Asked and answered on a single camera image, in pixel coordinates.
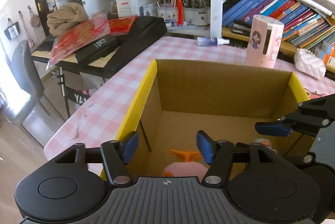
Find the red tassel ornament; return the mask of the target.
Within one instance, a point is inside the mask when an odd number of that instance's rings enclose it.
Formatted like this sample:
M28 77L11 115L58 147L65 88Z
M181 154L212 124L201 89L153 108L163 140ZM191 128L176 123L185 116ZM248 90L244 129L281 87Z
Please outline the red tassel ornament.
M184 23L184 12L183 12L182 0L176 0L176 8L177 8L177 25L182 26Z

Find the right white pen holder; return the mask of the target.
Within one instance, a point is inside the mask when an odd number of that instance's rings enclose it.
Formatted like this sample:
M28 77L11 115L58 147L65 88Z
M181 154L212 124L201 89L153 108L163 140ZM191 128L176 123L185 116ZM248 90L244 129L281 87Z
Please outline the right white pen holder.
M208 26L210 24L210 7L184 8L186 23L193 26Z

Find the white pen holder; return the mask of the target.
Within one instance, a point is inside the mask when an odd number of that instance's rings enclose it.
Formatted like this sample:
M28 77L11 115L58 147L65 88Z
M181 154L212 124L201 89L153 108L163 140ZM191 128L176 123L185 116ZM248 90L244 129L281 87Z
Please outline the white pen holder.
M158 7L158 17L163 18L165 22L176 22L178 20L176 7Z
M210 24L210 7L184 8L186 23L193 26L208 26Z

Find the black rectangular case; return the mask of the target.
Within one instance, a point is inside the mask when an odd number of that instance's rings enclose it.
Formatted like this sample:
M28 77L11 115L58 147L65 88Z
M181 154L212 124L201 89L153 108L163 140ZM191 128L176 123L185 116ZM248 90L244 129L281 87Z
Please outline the black rectangular case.
M117 38L107 34L98 40L93 41L75 52L78 64L88 65L91 62L104 58L118 47Z

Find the row of colourful books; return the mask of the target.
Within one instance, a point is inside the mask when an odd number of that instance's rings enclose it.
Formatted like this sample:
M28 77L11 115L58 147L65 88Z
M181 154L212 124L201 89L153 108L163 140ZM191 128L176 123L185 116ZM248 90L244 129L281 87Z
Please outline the row of colourful books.
M250 25L257 14L281 21L285 28L280 51L290 56L299 47L313 51L334 34L334 0L238 0L223 7L223 31L231 38L248 40L250 35L237 31L235 21Z

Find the black electronic keyboard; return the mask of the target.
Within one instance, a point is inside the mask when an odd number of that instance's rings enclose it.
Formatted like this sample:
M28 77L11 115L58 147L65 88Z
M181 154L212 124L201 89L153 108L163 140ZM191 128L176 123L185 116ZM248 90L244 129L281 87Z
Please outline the black electronic keyboard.
M32 58L48 67L110 78L166 32L159 17L100 17L76 25L59 38L47 38Z

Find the grey chair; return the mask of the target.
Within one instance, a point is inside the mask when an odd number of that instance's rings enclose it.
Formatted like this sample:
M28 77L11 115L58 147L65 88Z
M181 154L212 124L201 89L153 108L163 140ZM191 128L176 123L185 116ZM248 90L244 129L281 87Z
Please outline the grey chair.
M21 41L15 48L9 61L9 69L14 83L5 93L5 117L11 124L25 131L24 121L44 96L44 86L26 40Z

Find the white quilted pouch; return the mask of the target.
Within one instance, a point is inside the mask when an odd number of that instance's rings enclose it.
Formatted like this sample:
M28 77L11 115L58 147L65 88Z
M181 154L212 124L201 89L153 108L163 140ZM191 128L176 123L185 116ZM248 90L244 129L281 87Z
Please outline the white quilted pouch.
M295 68L315 79L322 79L326 74L324 62L309 50L298 48L294 56Z

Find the yellow cardboard box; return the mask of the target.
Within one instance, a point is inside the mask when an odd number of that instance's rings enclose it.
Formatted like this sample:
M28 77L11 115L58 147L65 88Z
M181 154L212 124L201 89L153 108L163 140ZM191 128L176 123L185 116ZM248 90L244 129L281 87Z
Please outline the yellow cardboard box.
M171 149L199 151L196 134L231 143L266 141L284 154L296 145L291 137L264 138L256 122L270 122L296 110L308 95L293 72L208 61L153 60L117 132L123 141L133 131L139 146L126 170L131 178L163 177L179 162Z

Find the blue spray bottle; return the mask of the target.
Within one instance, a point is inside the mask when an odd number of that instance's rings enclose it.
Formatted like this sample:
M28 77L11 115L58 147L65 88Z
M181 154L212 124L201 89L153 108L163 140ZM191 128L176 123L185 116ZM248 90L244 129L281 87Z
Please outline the blue spray bottle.
M223 39L218 37L197 37L196 41L199 47L222 46L230 44L229 39Z

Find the beige folded towel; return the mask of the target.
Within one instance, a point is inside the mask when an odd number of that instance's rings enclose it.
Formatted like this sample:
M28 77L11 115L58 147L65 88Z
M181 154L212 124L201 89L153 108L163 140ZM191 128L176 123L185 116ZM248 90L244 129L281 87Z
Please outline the beige folded towel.
M60 37L74 26L88 19L89 16L81 4L67 3L53 13L49 13L46 24L52 36Z

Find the red patterned paper bag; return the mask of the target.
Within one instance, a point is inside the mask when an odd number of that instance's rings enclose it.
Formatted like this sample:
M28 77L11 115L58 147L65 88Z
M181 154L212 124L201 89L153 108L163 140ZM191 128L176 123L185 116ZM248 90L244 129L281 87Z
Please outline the red patterned paper bag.
M48 66L54 66L70 55L99 38L111 34L114 37L127 35L135 21L136 15L129 17L107 19L98 17L80 23L56 39L50 52Z

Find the pink plush toy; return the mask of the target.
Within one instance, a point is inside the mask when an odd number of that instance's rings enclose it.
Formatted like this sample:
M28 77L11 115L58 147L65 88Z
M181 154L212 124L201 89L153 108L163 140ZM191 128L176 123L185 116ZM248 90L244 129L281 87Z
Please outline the pink plush toy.
M208 167L197 162L201 159L200 151L182 151L171 149L170 153L174 155L179 162L173 162L164 168L162 176L164 177L189 177L197 176L202 180L208 171Z

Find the left white pen holder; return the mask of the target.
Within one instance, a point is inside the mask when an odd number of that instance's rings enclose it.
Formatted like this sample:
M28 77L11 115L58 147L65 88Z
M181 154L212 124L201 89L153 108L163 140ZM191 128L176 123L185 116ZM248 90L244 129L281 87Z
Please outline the left white pen holder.
M158 17L163 18L165 22L176 22L178 20L176 7L158 7Z

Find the pink cylindrical container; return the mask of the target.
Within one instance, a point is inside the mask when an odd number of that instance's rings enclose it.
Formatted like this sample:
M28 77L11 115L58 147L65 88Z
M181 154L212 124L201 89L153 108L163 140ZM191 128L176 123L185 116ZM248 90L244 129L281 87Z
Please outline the pink cylindrical container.
M282 42L284 24L264 15L254 15L245 64L274 68Z

